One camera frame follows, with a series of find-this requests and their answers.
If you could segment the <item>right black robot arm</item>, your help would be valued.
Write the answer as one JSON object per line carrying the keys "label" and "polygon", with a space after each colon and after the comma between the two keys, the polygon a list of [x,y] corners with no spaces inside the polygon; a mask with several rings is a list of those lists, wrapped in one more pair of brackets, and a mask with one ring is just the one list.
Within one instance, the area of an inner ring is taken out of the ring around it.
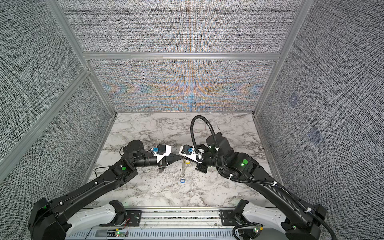
{"label": "right black robot arm", "polygon": [[224,178],[242,183],[264,196],[276,209],[259,207],[250,201],[240,200],[234,210],[234,231],[239,230],[244,239],[256,238],[263,227],[285,234],[289,240],[318,240],[321,226],[337,237],[325,222],[327,210],[321,205],[311,205],[296,197],[278,183],[250,155],[235,152],[228,140],[217,133],[206,140],[206,145],[184,145],[179,153],[197,163],[197,170],[206,173],[208,167],[221,171]]}

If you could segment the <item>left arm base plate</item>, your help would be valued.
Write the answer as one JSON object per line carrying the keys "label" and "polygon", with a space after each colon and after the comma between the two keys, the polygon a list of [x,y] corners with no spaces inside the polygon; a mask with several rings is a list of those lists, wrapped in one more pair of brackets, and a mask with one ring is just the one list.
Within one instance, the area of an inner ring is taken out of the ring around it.
{"label": "left arm base plate", "polygon": [[140,225],[141,218],[141,210],[127,210],[125,214],[117,214],[110,223],[100,224],[99,227],[138,227]]}

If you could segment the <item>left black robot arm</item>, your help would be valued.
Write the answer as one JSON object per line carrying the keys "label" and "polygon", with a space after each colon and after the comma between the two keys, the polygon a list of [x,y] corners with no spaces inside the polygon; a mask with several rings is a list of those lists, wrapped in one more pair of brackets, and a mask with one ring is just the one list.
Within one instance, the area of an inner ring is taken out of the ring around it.
{"label": "left black robot arm", "polygon": [[118,200],[92,210],[88,204],[122,187],[138,175],[138,167],[157,166],[162,172],[183,157],[173,154],[171,146],[158,145],[146,151],[140,140],[122,148],[121,158],[94,180],[71,193],[47,201],[38,200],[32,209],[28,229],[33,240],[64,240],[70,235],[97,225],[121,226],[128,220],[125,207]]}

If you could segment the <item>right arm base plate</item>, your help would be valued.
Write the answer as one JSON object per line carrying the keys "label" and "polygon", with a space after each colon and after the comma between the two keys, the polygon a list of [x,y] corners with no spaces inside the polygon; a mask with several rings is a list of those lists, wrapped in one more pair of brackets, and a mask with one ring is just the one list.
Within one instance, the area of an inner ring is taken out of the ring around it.
{"label": "right arm base plate", "polygon": [[219,217],[221,218],[221,222],[223,226],[242,226],[246,224],[250,224],[242,214],[236,212],[234,209],[230,210],[219,210]]}

